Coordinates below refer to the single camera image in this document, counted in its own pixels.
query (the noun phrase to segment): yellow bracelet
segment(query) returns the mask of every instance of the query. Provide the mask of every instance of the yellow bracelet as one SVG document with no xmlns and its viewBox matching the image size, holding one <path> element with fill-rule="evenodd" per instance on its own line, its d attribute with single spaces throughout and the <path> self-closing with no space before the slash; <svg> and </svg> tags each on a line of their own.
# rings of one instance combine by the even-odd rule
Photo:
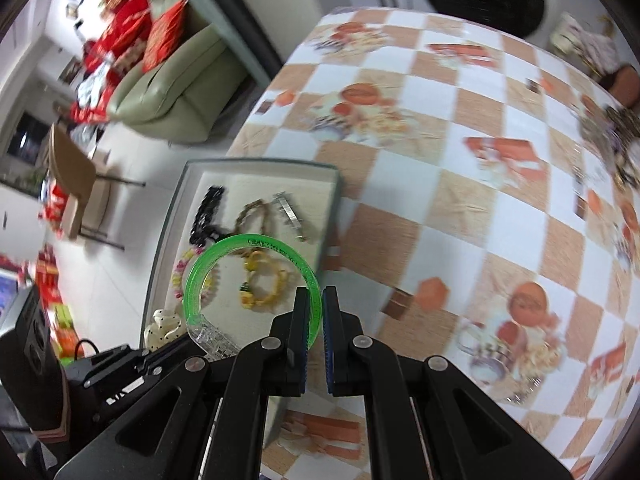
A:
<svg viewBox="0 0 640 480">
<path fill-rule="evenodd" d="M 285 269 L 281 269 L 278 264 L 263 251 L 251 251 L 245 256 L 244 268 L 247 272 L 246 281 L 240 286 L 240 303 L 244 308 L 253 308 L 254 306 L 265 306 L 273 304 L 284 291 L 289 279 L 289 273 Z M 265 263 L 271 267 L 276 274 L 276 283 L 270 294 L 261 298 L 255 297 L 252 291 L 251 282 L 255 276 L 256 270 L 260 263 Z"/>
</svg>

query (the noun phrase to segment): black cable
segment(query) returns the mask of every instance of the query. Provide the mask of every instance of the black cable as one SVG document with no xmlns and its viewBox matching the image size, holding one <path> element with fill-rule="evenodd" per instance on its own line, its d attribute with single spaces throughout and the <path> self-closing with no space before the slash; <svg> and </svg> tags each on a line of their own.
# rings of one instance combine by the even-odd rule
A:
<svg viewBox="0 0 640 480">
<path fill-rule="evenodd" d="M 80 349 L 80 345 L 82 343 L 89 343 L 89 345 L 91 345 L 91 347 L 94 349 L 95 353 L 97 354 L 100 353 L 100 351 L 98 350 L 98 347 L 95 345 L 93 341 L 91 341 L 90 339 L 81 339 L 76 343 L 76 349 L 74 350 L 74 361 L 78 361 L 78 350 Z"/>
</svg>

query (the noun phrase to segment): white tray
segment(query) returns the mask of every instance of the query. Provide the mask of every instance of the white tray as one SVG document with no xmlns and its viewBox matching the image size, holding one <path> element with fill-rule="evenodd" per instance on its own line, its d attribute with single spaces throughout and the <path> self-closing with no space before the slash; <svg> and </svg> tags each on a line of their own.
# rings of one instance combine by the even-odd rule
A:
<svg viewBox="0 0 640 480">
<path fill-rule="evenodd" d="M 142 332 L 151 315 L 159 308 L 180 308 L 174 297 L 171 275 L 175 264 L 189 248 L 194 216 L 210 186 L 224 186 L 215 224 L 232 230 L 238 213 L 259 198 L 270 202 L 273 195 L 285 191 L 292 197 L 297 213 L 305 221 L 309 240 L 297 240 L 295 232 L 284 223 L 277 208 L 270 205 L 271 228 L 268 234 L 294 248 L 318 273 L 326 245 L 328 226 L 333 221 L 339 198 L 339 173 L 333 166 L 296 160 L 266 158 L 222 158 L 189 161 L 178 181 L 167 213 L 151 278 L 146 293 Z M 248 219 L 245 232 L 258 232 L 261 216 Z M 272 254 L 278 263 L 291 271 L 290 280 L 280 301 L 270 308 L 245 309 L 240 304 L 239 287 L 245 280 L 242 258 L 226 256 L 216 269 L 212 300 L 202 305 L 203 314 L 226 333 L 239 347 L 268 335 L 271 321 L 293 308 L 297 286 L 305 283 L 297 270 L 282 256 Z M 184 273 L 186 280 L 190 266 Z M 268 292 L 274 276 L 260 276 L 257 285 Z"/>
</svg>

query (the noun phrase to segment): white cabinet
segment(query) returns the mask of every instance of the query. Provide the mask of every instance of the white cabinet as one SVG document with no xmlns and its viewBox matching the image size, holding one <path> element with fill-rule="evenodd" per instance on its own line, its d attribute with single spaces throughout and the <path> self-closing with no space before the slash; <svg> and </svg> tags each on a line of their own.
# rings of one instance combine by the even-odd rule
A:
<svg viewBox="0 0 640 480">
<path fill-rule="evenodd" d="M 36 199 L 0 184 L 0 253 L 19 262 L 36 259 L 46 230 L 39 211 Z"/>
</svg>

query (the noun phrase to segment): green bracelet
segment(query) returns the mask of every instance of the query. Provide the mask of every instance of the green bracelet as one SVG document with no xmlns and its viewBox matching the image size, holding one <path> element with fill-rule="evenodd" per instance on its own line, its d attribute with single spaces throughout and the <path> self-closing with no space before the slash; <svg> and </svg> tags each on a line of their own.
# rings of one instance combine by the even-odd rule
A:
<svg viewBox="0 0 640 480">
<path fill-rule="evenodd" d="M 200 311 L 202 285 L 209 271 L 220 258 L 235 250 L 252 247 L 271 249 L 282 254 L 302 274 L 310 297 L 308 347 L 311 348 L 318 336 L 322 318 L 322 294 L 318 279 L 308 263 L 294 249 L 275 238 L 258 234 L 241 234 L 224 238 L 204 251 L 194 263 L 187 278 L 182 298 L 184 316 L 191 338 L 205 350 L 219 346 L 218 341 L 207 340 L 215 338 L 215 334 L 220 331 Z"/>
</svg>

